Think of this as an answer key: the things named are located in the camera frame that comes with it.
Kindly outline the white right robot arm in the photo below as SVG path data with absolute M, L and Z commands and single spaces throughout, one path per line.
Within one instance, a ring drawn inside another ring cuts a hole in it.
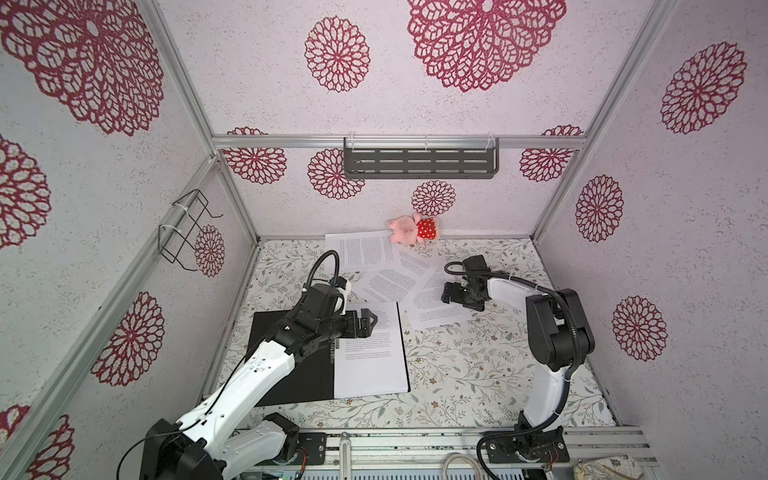
M 506 271 L 494 271 L 482 255 L 448 262 L 444 272 L 462 279 L 444 285 L 441 300 L 446 304 L 456 303 L 478 312 L 491 301 L 522 306 L 528 347 L 538 362 L 518 426 L 487 434 L 478 445 L 524 439 L 552 429 L 561 420 L 573 377 L 595 349 L 595 338 L 578 294 L 572 289 L 553 290 Z

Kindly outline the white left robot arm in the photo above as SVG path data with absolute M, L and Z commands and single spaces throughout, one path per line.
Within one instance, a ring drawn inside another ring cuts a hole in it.
M 257 403 L 320 347 L 338 338 L 371 336 L 375 314 L 347 308 L 352 291 L 338 277 L 306 285 L 297 304 L 275 321 L 243 363 L 209 398 L 176 422 L 158 420 L 143 440 L 141 479 L 234 479 L 244 470 L 296 448 L 298 429 L 272 415 L 235 432 Z

